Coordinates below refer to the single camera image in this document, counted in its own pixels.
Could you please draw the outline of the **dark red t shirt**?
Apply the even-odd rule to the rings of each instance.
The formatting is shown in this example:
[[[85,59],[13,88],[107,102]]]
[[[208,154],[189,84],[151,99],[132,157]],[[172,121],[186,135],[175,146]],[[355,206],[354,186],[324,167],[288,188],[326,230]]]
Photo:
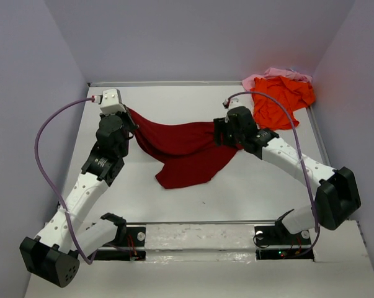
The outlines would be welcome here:
[[[145,119],[132,109],[130,114],[139,126],[135,138],[140,148],[163,163],[155,178],[165,189],[209,182],[241,149],[216,145],[212,122],[165,125]]]

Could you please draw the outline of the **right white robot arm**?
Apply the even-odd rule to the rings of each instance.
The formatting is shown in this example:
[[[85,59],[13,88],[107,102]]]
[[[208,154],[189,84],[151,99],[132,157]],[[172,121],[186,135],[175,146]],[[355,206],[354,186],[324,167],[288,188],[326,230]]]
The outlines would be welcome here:
[[[335,230],[360,208],[352,170],[323,165],[294,149],[276,132],[259,129],[246,107],[230,109],[226,117],[214,119],[213,123],[217,145],[239,145],[307,187],[310,205],[292,209],[276,220],[274,237],[278,242],[288,243],[297,233],[311,228]]]

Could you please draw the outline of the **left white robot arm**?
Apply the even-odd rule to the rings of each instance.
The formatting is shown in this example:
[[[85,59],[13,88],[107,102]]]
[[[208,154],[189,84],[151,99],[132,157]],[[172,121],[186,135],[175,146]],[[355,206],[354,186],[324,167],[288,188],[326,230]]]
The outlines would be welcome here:
[[[124,105],[102,111],[96,142],[71,192],[59,199],[60,207],[44,228],[20,244],[28,272],[64,288],[74,279],[81,260],[91,264],[99,248],[124,241],[127,221],[111,213],[81,234],[77,231],[123,168],[128,142],[137,128]]]

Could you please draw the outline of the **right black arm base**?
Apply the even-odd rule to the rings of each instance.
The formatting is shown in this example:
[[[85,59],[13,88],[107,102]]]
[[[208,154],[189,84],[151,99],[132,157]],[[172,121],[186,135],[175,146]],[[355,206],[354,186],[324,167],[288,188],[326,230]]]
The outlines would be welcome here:
[[[303,236],[301,232],[292,234],[282,223],[282,220],[293,210],[281,215],[273,225],[258,225],[254,227],[253,243],[256,246],[256,260],[312,260],[314,253],[309,250],[311,238],[309,231]]]

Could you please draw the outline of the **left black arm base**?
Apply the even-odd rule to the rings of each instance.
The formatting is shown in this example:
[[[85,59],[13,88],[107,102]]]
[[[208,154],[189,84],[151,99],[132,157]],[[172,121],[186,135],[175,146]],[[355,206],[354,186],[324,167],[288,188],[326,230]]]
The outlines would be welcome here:
[[[114,239],[92,254],[94,261],[144,261],[146,227],[128,225],[123,217],[106,213],[101,218],[116,227]]]

